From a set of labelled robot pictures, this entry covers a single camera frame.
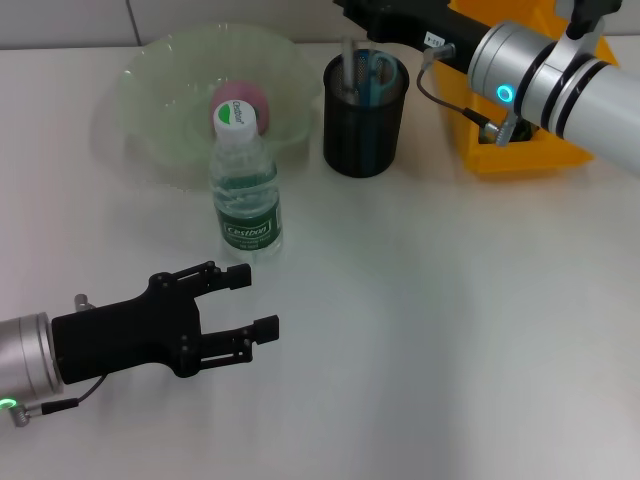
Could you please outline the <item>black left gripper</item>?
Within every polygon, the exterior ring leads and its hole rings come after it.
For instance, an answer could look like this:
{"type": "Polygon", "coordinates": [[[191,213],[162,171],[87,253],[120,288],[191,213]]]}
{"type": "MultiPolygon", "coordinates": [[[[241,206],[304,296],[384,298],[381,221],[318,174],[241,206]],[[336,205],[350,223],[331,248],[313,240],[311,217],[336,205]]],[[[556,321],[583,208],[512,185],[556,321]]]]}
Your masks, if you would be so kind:
{"type": "Polygon", "coordinates": [[[157,363],[180,378],[253,360],[253,345],[279,339],[279,317],[202,334],[195,298],[252,284],[251,267],[226,270],[214,261],[155,274],[139,296],[52,320],[54,356],[70,385],[136,366],[157,363]]]}

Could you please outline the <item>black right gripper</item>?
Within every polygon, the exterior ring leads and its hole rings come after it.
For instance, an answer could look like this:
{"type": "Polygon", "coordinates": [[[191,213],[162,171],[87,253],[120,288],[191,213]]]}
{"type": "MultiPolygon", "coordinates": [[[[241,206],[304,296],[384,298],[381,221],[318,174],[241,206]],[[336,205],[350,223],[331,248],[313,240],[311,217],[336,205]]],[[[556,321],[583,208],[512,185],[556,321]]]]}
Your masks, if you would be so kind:
{"type": "Polygon", "coordinates": [[[393,43],[420,52],[430,40],[442,39],[455,46],[455,56],[444,62],[455,70],[467,70],[490,27],[449,7],[447,1],[333,0],[344,16],[366,31],[375,43],[393,43]]]}

